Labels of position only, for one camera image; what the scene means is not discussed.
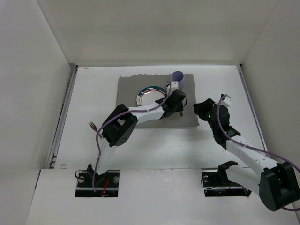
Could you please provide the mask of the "white plate with green rim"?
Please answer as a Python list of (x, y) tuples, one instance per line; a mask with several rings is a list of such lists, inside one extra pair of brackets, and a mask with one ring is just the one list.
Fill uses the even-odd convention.
[(143, 88), (136, 97), (137, 106), (149, 105), (156, 100), (162, 99), (167, 94), (164, 88), (148, 86)]

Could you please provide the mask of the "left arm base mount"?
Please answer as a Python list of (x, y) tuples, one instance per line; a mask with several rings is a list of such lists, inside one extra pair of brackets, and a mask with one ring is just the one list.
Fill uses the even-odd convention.
[(89, 164), (86, 170), (77, 170), (75, 178), (77, 179), (75, 197), (118, 197), (119, 194), (119, 170), (108, 170), (105, 173), (95, 176), (95, 190), (92, 186), (92, 176), (94, 170)]

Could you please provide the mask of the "brown wooden fork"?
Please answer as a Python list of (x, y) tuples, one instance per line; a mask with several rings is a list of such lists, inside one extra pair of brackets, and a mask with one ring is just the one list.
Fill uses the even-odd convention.
[(98, 129), (97, 129), (97, 126), (91, 121), (89, 123), (89, 126), (97, 133), (98, 132)]

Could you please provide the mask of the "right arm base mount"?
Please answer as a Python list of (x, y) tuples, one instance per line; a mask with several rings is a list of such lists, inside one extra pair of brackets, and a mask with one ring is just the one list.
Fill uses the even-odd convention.
[(234, 165), (238, 163), (228, 161), (219, 165), (217, 169), (202, 171), (201, 185), (205, 197), (249, 197), (251, 195), (251, 190), (228, 179), (226, 170)]

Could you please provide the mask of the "purple plastic cup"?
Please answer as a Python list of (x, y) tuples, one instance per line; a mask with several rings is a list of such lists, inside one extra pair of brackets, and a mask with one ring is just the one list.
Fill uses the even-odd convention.
[(181, 71), (175, 71), (171, 74), (171, 80), (178, 83), (178, 88), (182, 90), (185, 86), (185, 75)]

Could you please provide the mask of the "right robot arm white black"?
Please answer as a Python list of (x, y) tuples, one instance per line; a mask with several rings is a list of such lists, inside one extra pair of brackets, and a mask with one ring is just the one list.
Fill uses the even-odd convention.
[(300, 187), (295, 175), (299, 167), (287, 159), (279, 163), (270, 158), (266, 151), (250, 146), (230, 125), (230, 104), (231, 98), (222, 95), (217, 103), (209, 98), (193, 105), (194, 113), (209, 124), (216, 143), (249, 167), (243, 169), (235, 161), (221, 164), (218, 167), (221, 183), (234, 182), (249, 189), (271, 211), (286, 210), (287, 205), (300, 199)]

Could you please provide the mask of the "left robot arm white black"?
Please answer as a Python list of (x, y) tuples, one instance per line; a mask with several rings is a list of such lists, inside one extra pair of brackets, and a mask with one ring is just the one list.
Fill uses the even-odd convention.
[(185, 106), (182, 102), (186, 99), (183, 91), (175, 89), (169, 90), (165, 97), (149, 105), (139, 107), (118, 105), (96, 131), (98, 156), (94, 169), (88, 170), (88, 172), (93, 172), (91, 175), (93, 190), (96, 191), (96, 184), (101, 176), (97, 173), (97, 169), (103, 152), (112, 151), (123, 145), (138, 124), (168, 118), (182, 111)]

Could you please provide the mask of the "grey cloth napkin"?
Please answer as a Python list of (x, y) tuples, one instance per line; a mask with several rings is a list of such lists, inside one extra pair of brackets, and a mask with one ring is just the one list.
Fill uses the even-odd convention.
[[(118, 82), (116, 105), (124, 104), (127, 107), (137, 107), (138, 93), (148, 86), (158, 86), (163, 89), (167, 81), (171, 81), (170, 74), (137, 74), (129, 77), (120, 77)], [(136, 128), (187, 128), (199, 126), (198, 117), (194, 114), (193, 104), (196, 103), (195, 81), (193, 74), (184, 75), (185, 85), (182, 91), (186, 94), (187, 103), (183, 115), (176, 112), (162, 120), (151, 120), (138, 124)]]

